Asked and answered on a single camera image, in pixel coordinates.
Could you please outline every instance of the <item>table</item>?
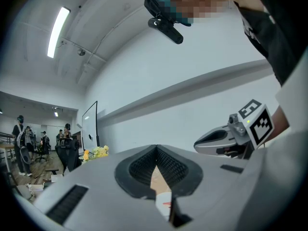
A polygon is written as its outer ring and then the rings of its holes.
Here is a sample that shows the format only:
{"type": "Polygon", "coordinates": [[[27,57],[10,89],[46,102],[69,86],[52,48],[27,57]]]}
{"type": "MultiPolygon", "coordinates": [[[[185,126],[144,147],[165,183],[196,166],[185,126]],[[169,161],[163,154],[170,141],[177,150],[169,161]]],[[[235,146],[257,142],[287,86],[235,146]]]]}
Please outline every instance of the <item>table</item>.
{"type": "Polygon", "coordinates": [[[10,172],[11,170],[10,170],[9,161],[8,161],[8,150],[14,149],[14,145],[13,144],[0,144],[0,149],[4,151],[6,167],[8,169],[8,172],[10,172]]]}

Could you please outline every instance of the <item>whiteboard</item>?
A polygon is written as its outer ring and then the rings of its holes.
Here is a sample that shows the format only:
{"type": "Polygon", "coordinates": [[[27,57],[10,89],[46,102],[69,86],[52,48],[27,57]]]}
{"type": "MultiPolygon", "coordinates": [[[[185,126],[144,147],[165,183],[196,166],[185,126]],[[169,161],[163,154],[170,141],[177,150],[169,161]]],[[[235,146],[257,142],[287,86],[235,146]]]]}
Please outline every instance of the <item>whiteboard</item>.
{"type": "Polygon", "coordinates": [[[100,146],[97,136],[97,101],[82,116],[82,144],[84,150],[93,151],[100,146]]]}

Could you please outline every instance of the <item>fluorescent light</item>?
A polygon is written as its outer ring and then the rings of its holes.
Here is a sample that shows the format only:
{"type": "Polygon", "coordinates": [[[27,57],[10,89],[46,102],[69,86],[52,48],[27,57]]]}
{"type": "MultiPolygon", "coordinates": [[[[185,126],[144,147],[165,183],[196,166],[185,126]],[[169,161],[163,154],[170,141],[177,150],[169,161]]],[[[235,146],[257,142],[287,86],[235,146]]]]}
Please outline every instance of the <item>fluorescent light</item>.
{"type": "Polygon", "coordinates": [[[53,25],[47,52],[47,55],[51,58],[54,57],[54,51],[56,50],[56,45],[58,42],[59,35],[61,33],[64,22],[67,19],[69,13],[70,11],[68,9],[61,8],[58,17],[53,25]]]}

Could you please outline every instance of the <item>wooden floor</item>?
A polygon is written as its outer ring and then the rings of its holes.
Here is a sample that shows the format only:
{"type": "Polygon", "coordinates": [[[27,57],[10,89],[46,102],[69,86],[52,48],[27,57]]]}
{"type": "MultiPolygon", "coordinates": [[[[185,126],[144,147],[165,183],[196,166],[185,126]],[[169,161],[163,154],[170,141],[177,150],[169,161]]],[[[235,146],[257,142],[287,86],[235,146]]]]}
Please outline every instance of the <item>wooden floor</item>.
{"type": "Polygon", "coordinates": [[[30,165],[30,170],[32,173],[32,176],[28,177],[27,175],[22,176],[19,175],[19,168],[17,166],[17,163],[12,163],[11,172],[16,179],[18,185],[26,185],[28,184],[43,184],[44,180],[48,180],[51,178],[52,172],[45,172],[46,169],[59,169],[57,171],[57,174],[63,174],[63,165],[56,153],[56,151],[50,151],[49,155],[44,155],[44,157],[47,157],[47,162],[45,160],[36,160],[30,165]]]}

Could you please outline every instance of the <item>ceiling pipe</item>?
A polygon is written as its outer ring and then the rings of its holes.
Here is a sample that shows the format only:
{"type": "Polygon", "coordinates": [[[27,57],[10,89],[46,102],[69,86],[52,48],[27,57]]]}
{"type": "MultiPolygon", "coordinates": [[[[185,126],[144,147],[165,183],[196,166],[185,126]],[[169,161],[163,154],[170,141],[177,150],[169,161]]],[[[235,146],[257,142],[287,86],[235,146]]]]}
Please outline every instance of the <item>ceiling pipe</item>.
{"type": "MultiPolygon", "coordinates": [[[[24,25],[26,25],[26,26],[29,26],[29,27],[32,27],[32,28],[35,28],[35,29],[37,29],[37,30],[40,30],[40,31],[43,31],[43,32],[46,32],[46,33],[50,34],[50,31],[48,31],[48,30],[46,30],[46,29],[43,29],[43,28],[40,28],[40,27],[38,27],[38,26],[32,25],[32,24],[29,24],[29,23],[27,23],[27,22],[18,22],[18,23],[24,24],[24,25]]],[[[72,41],[70,41],[70,40],[64,38],[64,37],[59,37],[59,38],[61,38],[62,40],[66,41],[66,42],[68,42],[68,43],[70,43],[70,44],[72,44],[72,45],[74,45],[74,46],[76,46],[76,47],[78,47],[78,48],[83,49],[85,52],[87,52],[87,53],[90,54],[91,56],[96,57],[97,59],[101,60],[102,62],[104,62],[104,63],[107,62],[105,59],[103,59],[102,57],[100,57],[100,56],[98,56],[98,55],[95,55],[93,52],[89,51],[88,49],[86,49],[86,48],[84,48],[84,47],[82,47],[82,46],[80,46],[80,45],[78,45],[78,44],[76,44],[76,43],[74,43],[74,42],[72,42],[72,41]]]]}
{"type": "Polygon", "coordinates": [[[112,33],[113,30],[115,30],[119,25],[121,25],[125,20],[127,20],[128,18],[130,18],[133,14],[137,13],[139,10],[143,9],[144,5],[140,6],[139,8],[135,9],[133,12],[131,12],[130,14],[128,14],[126,17],[124,17],[118,24],[116,24],[113,28],[111,28],[111,30],[102,38],[102,40],[99,42],[99,44],[96,46],[95,50],[93,51],[93,53],[91,54],[91,56],[88,58],[86,64],[89,63],[89,61],[91,60],[92,56],[95,56],[98,48],[100,47],[100,45],[102,44],[102,42],[105,40],[105,38],[108,37],[109,34],[112,33]]]}

